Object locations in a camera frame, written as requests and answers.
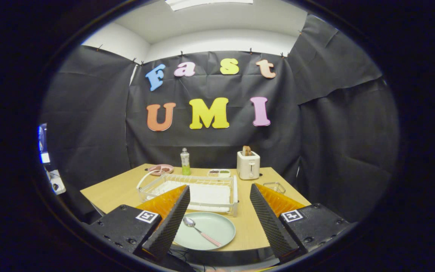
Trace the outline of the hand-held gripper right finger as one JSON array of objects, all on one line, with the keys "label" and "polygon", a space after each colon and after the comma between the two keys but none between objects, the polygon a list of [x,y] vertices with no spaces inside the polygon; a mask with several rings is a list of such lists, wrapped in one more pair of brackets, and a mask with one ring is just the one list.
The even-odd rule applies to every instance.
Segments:
[{"label": "hand-held gripper right finger", "polygon": [[249,198],[280,261],[314,251],[350,228],[348,221],[320,203],[306,206],[260,184],[252,184]]}]

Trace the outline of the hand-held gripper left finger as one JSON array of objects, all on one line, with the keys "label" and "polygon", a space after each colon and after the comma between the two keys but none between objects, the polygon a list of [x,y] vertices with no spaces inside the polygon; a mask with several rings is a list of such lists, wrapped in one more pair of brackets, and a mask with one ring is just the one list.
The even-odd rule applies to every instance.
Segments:
[{"label": "hand-held gripper left finger", "polygon": [[176,237],[190,203],[190,187],[182,185],[138,207],[119,205],[89,228],[112,246],[160,261]]}]

